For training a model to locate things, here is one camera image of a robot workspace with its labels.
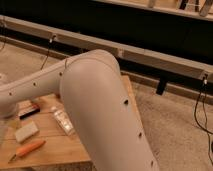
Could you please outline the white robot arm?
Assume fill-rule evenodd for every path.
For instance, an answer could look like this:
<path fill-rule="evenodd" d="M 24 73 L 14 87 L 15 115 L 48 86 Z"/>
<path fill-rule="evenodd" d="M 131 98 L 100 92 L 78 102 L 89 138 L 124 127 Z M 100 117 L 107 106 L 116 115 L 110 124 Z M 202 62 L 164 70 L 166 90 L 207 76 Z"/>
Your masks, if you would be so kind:
<path fill-rule="evenodd" d="M 160 171 L 116 58 L 105 50 L 68 57 L 0 85 L 0 117 L 24 100 L 58 93 L 97 171 Z"/>

